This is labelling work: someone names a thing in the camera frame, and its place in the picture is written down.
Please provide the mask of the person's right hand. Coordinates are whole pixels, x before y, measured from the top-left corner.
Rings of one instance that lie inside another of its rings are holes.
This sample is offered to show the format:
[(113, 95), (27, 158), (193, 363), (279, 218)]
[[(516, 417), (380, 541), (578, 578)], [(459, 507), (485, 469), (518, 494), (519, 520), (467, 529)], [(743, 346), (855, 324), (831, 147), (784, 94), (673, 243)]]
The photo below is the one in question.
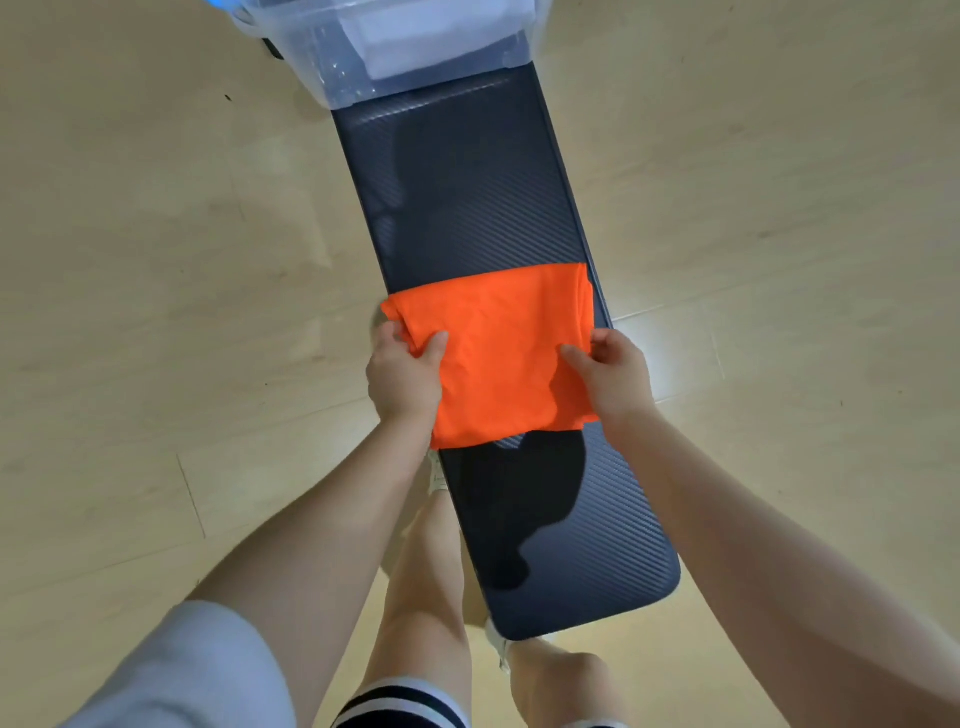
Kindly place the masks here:
[(595, 328), (586, 351), (603, 364), (594, 386), (585, 386), (606, 437), (614, 441), (639, 418), (659, 416), (641, 349), (621, 331)]

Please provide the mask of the person's left hand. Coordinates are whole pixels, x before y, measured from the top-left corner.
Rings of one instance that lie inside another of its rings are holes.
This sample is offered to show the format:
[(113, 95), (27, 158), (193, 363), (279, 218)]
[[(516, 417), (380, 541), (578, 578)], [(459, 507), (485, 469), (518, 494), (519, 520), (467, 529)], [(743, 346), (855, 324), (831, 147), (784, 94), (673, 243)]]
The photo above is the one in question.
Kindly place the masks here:
[(384, 321), (376, 329), (366, 366), (368, 395), (382, 423), (431, 431), (442, 399), (441, 366), (425, 366), (404, 332), (397, 321)]

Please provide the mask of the orange cloth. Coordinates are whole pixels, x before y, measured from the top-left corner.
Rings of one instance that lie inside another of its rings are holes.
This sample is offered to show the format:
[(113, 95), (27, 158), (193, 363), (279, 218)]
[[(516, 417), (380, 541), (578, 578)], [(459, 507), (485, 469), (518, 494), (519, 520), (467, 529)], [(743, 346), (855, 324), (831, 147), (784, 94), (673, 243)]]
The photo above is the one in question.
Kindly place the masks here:
[(402, 325), (416, 356), (434, 334), (448, 333), (434, 451), (582, 431), (598, 420), (581, 377), (561, 357), (564, 345), (591, 348), (594, 286), (586, 263), (451, 278), (391, 294), (380, 309)]

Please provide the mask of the person's left forearm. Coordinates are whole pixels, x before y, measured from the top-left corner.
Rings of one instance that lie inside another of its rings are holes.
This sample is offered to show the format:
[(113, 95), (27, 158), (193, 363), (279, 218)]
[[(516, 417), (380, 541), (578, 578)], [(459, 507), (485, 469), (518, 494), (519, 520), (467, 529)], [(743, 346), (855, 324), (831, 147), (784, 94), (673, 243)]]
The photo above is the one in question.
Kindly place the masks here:
[(188, 596), (251, 625), (312, 728), (426, 458), (425, 411), (381, 417), (317, 485), (238, 544)]

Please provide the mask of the person's right forearm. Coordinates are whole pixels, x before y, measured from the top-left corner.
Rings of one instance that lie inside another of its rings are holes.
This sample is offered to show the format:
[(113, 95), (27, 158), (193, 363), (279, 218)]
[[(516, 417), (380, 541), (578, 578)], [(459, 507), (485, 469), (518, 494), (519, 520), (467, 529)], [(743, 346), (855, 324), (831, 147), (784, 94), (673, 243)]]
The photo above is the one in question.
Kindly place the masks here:
[(652, 407), (601, 418), (791, 728), (960, 728), (960, 643), (743, 486)]

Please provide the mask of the dark navy textured bench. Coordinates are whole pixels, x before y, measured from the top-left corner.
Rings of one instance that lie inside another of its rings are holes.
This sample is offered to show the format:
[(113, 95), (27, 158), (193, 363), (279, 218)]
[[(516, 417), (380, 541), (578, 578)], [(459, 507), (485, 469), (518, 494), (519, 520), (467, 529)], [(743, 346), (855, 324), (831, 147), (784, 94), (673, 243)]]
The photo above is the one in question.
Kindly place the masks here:
[[(613, 323), (532, 63), (336, 110), (390, 294), (524, 264), (585, 263)], [(668, 598), (679, 557), (599, 423), (443, 451), (499, 631), (525, 640)]]

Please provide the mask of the person's left leg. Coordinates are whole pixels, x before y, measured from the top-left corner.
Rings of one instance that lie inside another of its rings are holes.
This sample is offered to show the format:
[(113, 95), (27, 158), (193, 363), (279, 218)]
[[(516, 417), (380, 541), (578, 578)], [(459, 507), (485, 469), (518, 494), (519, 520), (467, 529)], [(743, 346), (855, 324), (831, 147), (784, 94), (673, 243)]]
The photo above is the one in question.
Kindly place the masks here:
[(463, 600), (461, 533), (450, 492), (418, 511), (390, 577), (361, 688), (389, 678), (424, 680), (469, 709), (473, 661)]

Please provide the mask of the person's leg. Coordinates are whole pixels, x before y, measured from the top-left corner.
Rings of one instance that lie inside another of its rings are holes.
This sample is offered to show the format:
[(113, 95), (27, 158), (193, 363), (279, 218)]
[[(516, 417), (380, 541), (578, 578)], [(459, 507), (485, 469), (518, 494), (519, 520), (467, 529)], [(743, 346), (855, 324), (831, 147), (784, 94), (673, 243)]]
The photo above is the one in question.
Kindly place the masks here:
[(543, 638), (506, 648), (510, 692), (527, 728), (628, 728), (625, 699), (600, 657)]
[(461, 533), (450, 492), (418, 511), (390, 577), (361, 688), (389, 678), (424, 680), (469, 709), (473, 661), (463, 600)]

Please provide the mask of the white folded cloth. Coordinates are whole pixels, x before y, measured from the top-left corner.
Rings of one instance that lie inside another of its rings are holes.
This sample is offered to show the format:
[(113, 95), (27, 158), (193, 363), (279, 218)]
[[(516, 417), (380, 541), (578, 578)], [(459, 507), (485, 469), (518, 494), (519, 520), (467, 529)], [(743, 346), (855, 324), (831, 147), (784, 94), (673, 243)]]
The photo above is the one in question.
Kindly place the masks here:
[(342, 30), (381, 81), (435, 67), (518, 34), (536, 0), (397, 0), (340, 13)]

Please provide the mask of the person's right leg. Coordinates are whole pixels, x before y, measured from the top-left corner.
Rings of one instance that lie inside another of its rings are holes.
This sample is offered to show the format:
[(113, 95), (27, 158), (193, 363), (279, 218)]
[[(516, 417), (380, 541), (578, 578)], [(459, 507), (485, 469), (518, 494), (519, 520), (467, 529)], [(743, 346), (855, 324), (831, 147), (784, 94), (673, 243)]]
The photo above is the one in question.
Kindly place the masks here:
[(600, 657), (543, 638), (506, 648), (510, 692), (527, 728), (628, 728), (625, 699)]

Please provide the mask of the clear plastic storage bin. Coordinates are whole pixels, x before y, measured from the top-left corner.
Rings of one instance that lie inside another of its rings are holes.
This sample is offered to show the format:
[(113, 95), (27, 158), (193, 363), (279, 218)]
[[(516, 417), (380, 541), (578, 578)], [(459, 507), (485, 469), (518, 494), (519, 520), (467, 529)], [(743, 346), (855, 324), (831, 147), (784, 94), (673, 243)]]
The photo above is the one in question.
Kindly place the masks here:
[(536, 16), (516, 35), (448, 62), (373, 80), (340, 22), (343, 11), (398, 0), (242, 0), (255, 27), (245, 35), (270, 39), (312, 96), (330, 111), (390, 95), (529, 64), (546, 32), (554, 0), (535, 0)]

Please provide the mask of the black white striped shorts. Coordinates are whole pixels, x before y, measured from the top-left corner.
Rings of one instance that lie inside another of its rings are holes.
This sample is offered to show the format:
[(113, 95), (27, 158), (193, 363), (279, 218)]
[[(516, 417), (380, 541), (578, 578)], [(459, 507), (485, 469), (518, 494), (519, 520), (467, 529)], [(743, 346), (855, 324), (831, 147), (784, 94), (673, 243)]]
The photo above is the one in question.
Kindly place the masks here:
[(474, 728), (447, 692), (424, 679), (391, 677), (362, 688), (330, 728)]

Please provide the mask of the light grey shirt sleeve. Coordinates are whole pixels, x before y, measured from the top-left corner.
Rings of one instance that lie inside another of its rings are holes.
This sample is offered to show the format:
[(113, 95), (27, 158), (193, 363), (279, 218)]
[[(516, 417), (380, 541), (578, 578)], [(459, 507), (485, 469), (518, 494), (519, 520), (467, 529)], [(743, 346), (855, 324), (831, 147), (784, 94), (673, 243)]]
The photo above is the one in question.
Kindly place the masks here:
[(297, 728), (258, 630), (207, 601), (174, 607), (60, 728)]

